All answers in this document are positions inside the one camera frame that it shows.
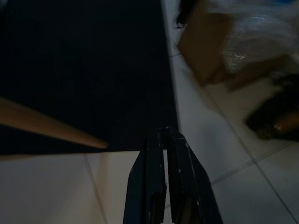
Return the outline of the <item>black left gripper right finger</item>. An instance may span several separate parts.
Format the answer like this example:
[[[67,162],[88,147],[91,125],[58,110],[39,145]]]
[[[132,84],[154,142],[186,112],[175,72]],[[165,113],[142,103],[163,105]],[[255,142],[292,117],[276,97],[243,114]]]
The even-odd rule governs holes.
[[[168,127],[164,142],[172,221],[176,224],[222,223],[209,177],[185,137]]]

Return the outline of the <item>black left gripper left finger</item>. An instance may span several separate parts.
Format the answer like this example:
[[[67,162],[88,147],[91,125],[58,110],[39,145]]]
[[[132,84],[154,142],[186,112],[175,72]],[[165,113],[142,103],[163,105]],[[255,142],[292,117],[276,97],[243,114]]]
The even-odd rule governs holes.
[[[125,224],[161,224],[164,221],[166,180],[162,130],[152,131],[135,160],[128,177]]]

